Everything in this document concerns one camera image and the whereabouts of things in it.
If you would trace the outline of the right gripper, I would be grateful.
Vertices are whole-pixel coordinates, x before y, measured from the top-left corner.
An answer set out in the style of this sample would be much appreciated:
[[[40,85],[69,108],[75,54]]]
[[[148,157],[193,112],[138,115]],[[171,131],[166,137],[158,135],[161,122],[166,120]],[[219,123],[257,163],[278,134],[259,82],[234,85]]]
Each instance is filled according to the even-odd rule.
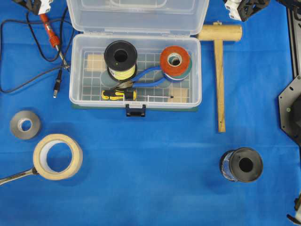
[[[249,17],[266,8],[270,0],[224,0],[223,2],[231,19],[245,22]]]

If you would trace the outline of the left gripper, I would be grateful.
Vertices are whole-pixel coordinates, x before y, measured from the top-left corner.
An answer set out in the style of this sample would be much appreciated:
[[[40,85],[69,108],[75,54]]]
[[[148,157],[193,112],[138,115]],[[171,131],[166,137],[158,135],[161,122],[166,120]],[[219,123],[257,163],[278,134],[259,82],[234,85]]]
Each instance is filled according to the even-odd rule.
[[[41,15],[51,10],[53,0],[13,0],[13,2],[35,15]]]

